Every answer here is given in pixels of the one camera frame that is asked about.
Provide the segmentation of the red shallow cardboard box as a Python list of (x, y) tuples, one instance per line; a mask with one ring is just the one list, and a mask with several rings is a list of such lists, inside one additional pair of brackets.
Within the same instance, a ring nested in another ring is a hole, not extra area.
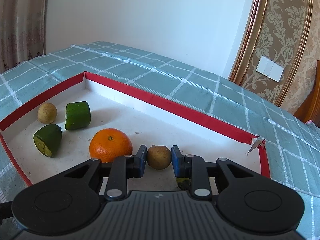
[[(56, 123), (65, 125), (66, 105), (85, 101), (91, 110), (87, 128), (63, 130), (57, 155), (35, 147), (42, 124), (37, 110), (44, 102), (57, 108)], [(178, 146), (182, 154), (215, 162), (224, 157), (270, 176), (264, 145), (252, 149), (255, 135), (175, 102), (97, 74), (83, 72), (29, 100), (1, 121), (1, 143), (19, 175), (33, 185), (89, 159), (89, 143), (101, 129), (116, 128), (141, 145)]]

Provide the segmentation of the small brown longan fruit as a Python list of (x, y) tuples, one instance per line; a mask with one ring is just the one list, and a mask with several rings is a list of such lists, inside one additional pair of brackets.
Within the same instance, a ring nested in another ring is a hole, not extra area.
[(171, 163), (171, 152), (166, 146), (151, 146), (146, 161), (151, 168), (163, 170)]

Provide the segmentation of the beige patterned curtain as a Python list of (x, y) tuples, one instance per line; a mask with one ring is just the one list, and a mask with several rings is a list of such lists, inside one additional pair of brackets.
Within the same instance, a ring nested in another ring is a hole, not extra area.
[(44, 54), (46, 0), (1, 0), (1, 73)]

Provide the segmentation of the golden decorative wall frame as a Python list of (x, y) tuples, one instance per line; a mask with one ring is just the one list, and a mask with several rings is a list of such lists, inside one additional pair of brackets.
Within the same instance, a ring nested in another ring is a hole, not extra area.
[[(253, 0), (229, 81), (280, 106), (308, 38), (313, 0)], [(280, 80), (258, 72), (264, 56), (283, 67)]]

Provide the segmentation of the teal checked bedsheet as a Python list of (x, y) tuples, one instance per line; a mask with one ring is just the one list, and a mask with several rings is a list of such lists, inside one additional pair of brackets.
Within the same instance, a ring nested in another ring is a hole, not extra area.
[(298, 232), (319, 239), (319, 129), (216, 74), (97, 41), (38, 54), (1, 74), (1, 117), (50, 87), (88, 71), (156, 94), (266, 140), (271, 178), (304, 200)]

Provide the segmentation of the green cucumber piece round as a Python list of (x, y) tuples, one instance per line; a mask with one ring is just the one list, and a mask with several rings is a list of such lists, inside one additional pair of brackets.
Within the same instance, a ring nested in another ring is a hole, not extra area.
[(91, 111), (87, 101), (72, 102), (66, 105), (66, 130), (85, 128), (90, 122)]

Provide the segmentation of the large brown longan fruit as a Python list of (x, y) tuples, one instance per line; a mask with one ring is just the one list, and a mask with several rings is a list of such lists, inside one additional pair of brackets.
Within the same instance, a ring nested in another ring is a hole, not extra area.
[(51, 124), (57, 116), (57, 109), (52, 103), (43, 103), (37, 111), (37, 119), (43, 124)]

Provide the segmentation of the large orange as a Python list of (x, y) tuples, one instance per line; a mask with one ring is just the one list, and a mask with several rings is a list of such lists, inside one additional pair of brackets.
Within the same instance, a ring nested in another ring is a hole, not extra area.
[(133, 146), (129, 137), (115, 128), (98, 131), (89, 145), (91, 158), (98, 158), (103, 163), (110, 163), (119, 156), (132, 154)]

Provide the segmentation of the small green persimmon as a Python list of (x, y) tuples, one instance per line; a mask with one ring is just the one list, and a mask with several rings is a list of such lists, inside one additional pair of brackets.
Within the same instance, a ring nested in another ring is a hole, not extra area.
[(176, 178), (177, 186), (183, 191), (189, 191), (191, 188), (191, 182), (189, 178)]

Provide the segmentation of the green cucumber piece tapered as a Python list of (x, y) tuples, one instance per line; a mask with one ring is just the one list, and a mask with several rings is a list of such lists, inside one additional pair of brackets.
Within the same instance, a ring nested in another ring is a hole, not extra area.
[(56, 124), (48, 124), (33, 136), (35, 147), (42, 155), (54, 157), (61, 144), (62, 131), (60, 126)]

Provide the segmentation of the white wall switch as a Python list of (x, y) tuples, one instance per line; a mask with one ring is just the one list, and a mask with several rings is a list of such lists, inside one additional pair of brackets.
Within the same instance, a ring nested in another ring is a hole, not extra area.
[(256, 71), (273, 81), (279, 82), (281, 80), (284, 68), (270, 59), (261, 56)]

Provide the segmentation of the wooden bed headboard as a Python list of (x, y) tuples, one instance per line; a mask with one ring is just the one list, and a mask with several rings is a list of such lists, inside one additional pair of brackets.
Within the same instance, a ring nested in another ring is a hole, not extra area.
[(294, 116), (301, 122), (312, 121), (319, 128), (320, 114), (320, 61), (317, 61), (316, 78), (312, 91), (296, 110)]

